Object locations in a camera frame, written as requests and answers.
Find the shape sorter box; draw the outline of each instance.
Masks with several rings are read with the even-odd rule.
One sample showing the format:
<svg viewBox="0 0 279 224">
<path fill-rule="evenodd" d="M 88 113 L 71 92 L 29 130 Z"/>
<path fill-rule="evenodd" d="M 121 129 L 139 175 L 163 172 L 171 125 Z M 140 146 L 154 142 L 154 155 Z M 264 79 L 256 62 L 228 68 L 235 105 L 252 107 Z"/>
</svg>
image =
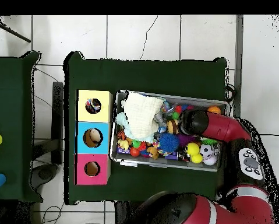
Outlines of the shape sorter box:
<svg viewBox="0 0 279 224">
<path fill-rule="evenodd" d="M 86 173 L 87 165 L 94 162 L 97 167 L 97 174 L 89 176 Z M 111 160 L 108 155 L 77 154 L 75 155 L 76 185 L 106 185 L 110 176 Z"/>
<path fill-rule="evenodd" d="M 78 107 L 78 121 L 83 122 L 112 122 L 112 94 L 109 91 L 77 90 L 76 104 Z M 86 110 L 86 101 L 98 99 L 101 109 L 98 113 L 89 113 Z"/>
<path fill-rule="evenodd" d="M 88 130 L 96 129 L 100 133 L 101 143 L 96 147 L 90 148 L 85 143 L 85 134 L 87 135 Z M 111 123 L 108 122 L 78 122 L 77 131 L 77 150 L 75 153 L 81 154 L 99 154 L 107 155 L 109 154 L 109 145 L 111 138 Z"/>
</svg>

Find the green table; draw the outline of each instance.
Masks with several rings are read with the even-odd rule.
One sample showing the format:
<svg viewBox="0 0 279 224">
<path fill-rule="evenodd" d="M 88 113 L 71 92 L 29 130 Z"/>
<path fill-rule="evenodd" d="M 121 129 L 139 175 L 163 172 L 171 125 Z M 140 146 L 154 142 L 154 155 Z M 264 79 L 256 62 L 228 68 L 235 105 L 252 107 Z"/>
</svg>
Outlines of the green table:
<svg viewBox="0 0 279 224">
<path fill-rule="evenodd" d="M 6 183 L 0 199 L 40 202 L 30 187 L 32 161 L 33 105 L 31 75 L 39 53 L 21 58 L 0 57 L 0 173 Z"/>
<path fill-rule="evenodd" d="M 111 163 L 107 185 L 74 185 L 75 91 L 76 89 L 107 90 L 113 95 L 125 89 L 165 95 L 224 100 L 224 58 L 215 61 L 118 61 L 82 59 L 79 52 L 70 53 L 64 62 L 65 71 L 65 134 L 66 140 L 65 198 L 82 201 L 144 201 L 163 190 L 193 192 L 213 199 L 219 173 L 210 171 L 138 167 Z"/>
</svg>

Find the soccer ball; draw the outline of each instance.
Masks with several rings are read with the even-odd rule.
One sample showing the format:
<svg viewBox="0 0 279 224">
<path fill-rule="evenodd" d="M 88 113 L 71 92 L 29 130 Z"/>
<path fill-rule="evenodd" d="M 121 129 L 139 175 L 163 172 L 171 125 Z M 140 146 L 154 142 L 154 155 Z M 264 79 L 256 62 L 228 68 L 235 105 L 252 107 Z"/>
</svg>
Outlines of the soccer ball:
<svg viewBox="0 0 279 224">
<path fill-rule="evenodd" d="M 206 160 L 212 156 L 213 149 L 212 149 L 211 145 L 202 144 L 200 146 L 199 153 L 203 156 L 203 159 Z"/>
</svg>

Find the yellow box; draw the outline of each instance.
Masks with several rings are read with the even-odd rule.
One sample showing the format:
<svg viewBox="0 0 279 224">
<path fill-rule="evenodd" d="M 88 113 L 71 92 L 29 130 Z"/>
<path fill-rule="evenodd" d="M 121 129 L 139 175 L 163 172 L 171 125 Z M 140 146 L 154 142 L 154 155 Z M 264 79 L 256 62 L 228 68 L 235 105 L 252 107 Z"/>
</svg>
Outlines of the yellow box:
<svg viewBox="0 0 279 224">
<path fill-rule="evenodd" d="M 98 99 L 101 103 L 100 111 L 89 113 L 86 110 L 86 101 Z M 78 90 L 78 121 L 81 122 L 111 122 L 112 121 L 112 94 L 109 91 Z"/>
</svg>

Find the white towel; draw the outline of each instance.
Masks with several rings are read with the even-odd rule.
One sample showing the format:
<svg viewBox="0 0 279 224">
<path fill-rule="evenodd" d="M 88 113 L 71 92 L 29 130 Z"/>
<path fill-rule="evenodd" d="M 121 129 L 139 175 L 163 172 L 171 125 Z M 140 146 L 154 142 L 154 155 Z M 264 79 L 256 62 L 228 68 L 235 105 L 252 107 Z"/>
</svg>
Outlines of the white towel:
<svg viewBox="0 0 279 224">
<path fill-rule="evenodd" d="M 122 101 L 123 111 L 134 137 L 144 138 L 158 130 L 159 126 L 154 121 L 154 116 L 162 104 L 161 99 L 138 93 L 129 93 L 128 98 Z"/>
</svg>

